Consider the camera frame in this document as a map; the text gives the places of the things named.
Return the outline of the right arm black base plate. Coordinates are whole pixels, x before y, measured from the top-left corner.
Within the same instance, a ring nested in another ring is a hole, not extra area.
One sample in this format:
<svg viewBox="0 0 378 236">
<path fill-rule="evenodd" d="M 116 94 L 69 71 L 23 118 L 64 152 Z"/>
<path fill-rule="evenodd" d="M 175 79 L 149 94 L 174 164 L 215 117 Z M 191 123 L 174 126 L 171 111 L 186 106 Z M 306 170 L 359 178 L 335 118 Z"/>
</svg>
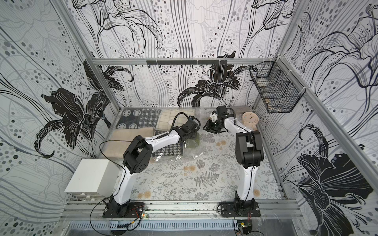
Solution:
<svg viewBox="0 0 378 236">
<path fill-rule="evenodd" d="M 256 201 L 247 201 L 246 203 L 220 202 L 217 211 L 224 218 L 261 217 L 260 208 Z"/>
</svg>

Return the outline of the green scarf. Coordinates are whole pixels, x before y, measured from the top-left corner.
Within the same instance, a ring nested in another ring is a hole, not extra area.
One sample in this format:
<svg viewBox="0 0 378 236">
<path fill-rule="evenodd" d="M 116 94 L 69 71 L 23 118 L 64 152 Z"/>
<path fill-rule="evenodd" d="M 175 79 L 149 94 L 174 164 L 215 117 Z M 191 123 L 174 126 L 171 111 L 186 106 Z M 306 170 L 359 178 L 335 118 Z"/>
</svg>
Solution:
<svg viewBox="0 0 378 236">
<path fill-rule="evenodd" d="M 193 139 L 187 139 L 185 141 L 185 148 L 197 148 L 200 144 L 200 134 L 197 133 Z"/>
</svg>

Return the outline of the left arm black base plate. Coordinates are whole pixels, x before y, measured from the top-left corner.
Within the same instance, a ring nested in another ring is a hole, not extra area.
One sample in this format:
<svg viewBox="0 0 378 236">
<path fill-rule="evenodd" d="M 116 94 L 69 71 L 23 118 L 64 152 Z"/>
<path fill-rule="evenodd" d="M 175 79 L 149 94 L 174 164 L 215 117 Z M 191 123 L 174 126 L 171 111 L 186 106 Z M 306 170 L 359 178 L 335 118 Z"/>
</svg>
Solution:
<svg viewBox="0 0 378 236">
<path fill-rule="evenodd" d="M 103 212 L 103 218 L 130 218 L 138 219 L 144 211 L 143 202 L 131 202 L 123 205 L 107 203 Z"/>
</svg>

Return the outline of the cream checked scarf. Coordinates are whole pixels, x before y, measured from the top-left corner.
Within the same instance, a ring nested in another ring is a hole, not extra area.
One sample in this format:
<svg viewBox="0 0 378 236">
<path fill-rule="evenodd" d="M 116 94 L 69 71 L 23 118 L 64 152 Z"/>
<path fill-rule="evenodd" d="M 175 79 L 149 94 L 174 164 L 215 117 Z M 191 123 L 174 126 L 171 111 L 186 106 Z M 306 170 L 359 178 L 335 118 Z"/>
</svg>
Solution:
<svg viewBox="0 0 378 236">
<path fill-rule="evenodd" d="M 174 118 L 180 112 L 187 114 L 187 116 L 195 115 L 194 109 L 163 109 L 158 117 L 156 130 L 169 131 Z"/>
</svg>

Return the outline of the clear plastic vacuum bag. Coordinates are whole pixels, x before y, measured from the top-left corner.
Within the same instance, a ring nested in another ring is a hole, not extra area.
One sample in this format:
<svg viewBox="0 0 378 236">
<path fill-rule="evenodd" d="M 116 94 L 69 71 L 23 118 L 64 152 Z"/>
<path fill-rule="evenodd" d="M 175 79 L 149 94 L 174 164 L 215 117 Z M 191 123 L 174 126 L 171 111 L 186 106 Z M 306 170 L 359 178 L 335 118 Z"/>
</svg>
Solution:
<svg viewBox="0 0 378 236">
<path fill-rule="evenodd" d="M 217 135 L 203 130 L 204 125 L 211 119 L 215 107 L 163 109 L 158 117 L 155 135 L 166 133 L 171 127 L 180 127 L 188 121 L 188 117 L 197 118 L 195 123 L 201 123 L 201 128 L 194 139 L 182 143 L 166 146 L 152 154 L 151 162 L 167 162 L 168 164 L 194 161 L 203 155 L 205 150 L 205 136 L 211 138 Z"/>
</svg>

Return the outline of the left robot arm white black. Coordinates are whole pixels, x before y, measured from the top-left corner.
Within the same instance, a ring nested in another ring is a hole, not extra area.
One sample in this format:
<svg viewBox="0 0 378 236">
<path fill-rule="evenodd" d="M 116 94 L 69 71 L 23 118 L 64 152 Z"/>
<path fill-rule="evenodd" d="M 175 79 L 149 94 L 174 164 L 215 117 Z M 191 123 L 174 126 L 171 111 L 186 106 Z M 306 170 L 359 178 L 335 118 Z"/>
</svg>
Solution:
<svg viewBox="0 0 378 236">
<path fill-rule="evenodd" d="M 152 154 L 166 146 L 183 143 L 188 139 L 194 140 L 200 125 L 199 119 L 190 116 L 185 124 L 175 126 L 163 134 L 147 138 L 136 136 L 124 152 L 124 173 L 109 201 L 117 207 L 127 204 L 131 199 L 137 174 L 148 167 Z"/>
</svg>

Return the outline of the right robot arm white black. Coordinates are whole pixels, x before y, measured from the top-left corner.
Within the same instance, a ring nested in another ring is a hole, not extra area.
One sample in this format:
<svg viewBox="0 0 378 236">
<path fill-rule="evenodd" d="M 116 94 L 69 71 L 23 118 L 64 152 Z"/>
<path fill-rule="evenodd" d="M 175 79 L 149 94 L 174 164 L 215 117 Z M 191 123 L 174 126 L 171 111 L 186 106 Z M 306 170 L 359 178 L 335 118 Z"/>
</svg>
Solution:
<svg viewBox="0 0 378 236">
<path fill-rule="evenodd" d="M 203 130 L 214 134 L 230 132 L 235 136 L 235 157 L 241 174 L 234 204 L 238 208 L 252 207 L 257 171 L 264 160 L 261 133 L 239 122 L 230 107 L 219 106 L 210 117 Z"/>
</svg>

